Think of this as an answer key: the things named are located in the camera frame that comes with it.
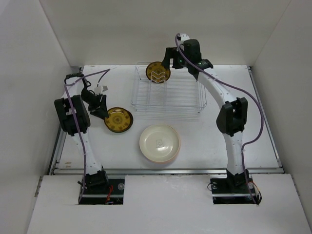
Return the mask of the yellow patterned plate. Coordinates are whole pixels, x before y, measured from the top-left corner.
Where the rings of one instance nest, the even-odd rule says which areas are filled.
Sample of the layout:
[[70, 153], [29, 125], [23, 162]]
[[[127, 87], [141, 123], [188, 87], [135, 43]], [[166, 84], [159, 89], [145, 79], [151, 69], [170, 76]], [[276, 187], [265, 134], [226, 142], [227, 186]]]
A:
[[121, 107], [113, 107], [108, 110], [108, 117], [105, 118], [104, 124], [114, 133], [123, 133], [128, 131], [133, 125], [133, 115]]
[[170, 69], [165, 69], [160, 61], [155, 61], [146, 67], [145, 74], [149, 81], [160, 84], [170, 78], [171, 71]]

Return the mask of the cream plastic plate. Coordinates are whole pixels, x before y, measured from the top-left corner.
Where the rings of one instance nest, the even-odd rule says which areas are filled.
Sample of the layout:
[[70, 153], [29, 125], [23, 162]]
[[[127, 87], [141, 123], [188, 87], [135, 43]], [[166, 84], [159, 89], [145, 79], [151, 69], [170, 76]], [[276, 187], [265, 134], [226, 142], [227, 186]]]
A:
[[147, 148], [155, 149], [167, 145], [181, 146], [180, 135], [169, 125], [151, 125], [142, 132], [139, 138], [139, 147], [143, 155]]

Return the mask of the pink plastic plate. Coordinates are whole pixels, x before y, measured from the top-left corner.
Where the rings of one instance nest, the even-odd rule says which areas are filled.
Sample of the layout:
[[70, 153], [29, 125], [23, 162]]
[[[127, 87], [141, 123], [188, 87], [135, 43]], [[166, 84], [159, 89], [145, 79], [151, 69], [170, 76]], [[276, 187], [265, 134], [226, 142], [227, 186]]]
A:
[[169, 163], [175, 160], [175, 158], [178, 156], [180, 148], [180, 145], [167, 145], [155, 149], [147, 148], [144, 156], [154, 163]]

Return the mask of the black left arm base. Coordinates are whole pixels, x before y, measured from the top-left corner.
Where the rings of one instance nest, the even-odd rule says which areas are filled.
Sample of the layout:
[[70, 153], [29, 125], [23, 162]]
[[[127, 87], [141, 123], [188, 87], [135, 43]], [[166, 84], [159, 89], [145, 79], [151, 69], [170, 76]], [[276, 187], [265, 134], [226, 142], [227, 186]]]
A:
[[89, 175], [81, 186], [79, 205], [123, 205], [125, 177], [107, 177], [102, 175]]

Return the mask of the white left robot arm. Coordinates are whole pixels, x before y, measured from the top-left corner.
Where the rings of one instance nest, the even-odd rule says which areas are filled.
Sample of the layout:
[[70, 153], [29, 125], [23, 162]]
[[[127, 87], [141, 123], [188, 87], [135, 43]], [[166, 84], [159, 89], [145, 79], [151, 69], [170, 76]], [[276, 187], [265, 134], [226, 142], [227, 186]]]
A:
[[64, 80], [64, 94], [54, 101], [61, 128], [72, 137], [83, 157], [83, 179], [80, 185], [89, 191], [104, 193], [109, 180], [91, 147], [89, 115], [104, 120], [108, 117], [106, 95], [88, 90], [90, 83], [82, 72], [69, 74]]

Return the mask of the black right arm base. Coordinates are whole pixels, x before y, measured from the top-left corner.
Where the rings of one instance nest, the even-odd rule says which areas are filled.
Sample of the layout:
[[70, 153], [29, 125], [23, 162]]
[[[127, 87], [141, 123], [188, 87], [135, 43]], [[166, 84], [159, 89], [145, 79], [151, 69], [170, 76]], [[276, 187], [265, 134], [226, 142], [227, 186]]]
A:
[[213, 204], [255, 204], [262, 201], [262, 194], [251, 176], [214, 175], [207, 189], [212, 192]]

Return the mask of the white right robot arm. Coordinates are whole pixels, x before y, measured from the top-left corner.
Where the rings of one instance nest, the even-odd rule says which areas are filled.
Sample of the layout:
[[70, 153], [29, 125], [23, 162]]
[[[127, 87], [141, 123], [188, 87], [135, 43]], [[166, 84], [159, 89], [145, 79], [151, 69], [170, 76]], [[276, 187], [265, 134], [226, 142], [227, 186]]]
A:
[[166, 48], [162, 66], [165, 69], [187, 68], [188, 72], [212, 95], [220, 111], [216, 119], [218, 130], [223, 134], [227, 152], [227, 177], [223, 191], [227, 194], [246, 193], [248, 173], [242, 162], [242, 135], [247, 122], [248, 101], [231, 94], [217, 79], [212, 63], [202, 58], [198, 40], [188, 35], [177, 35], [175, 47]]

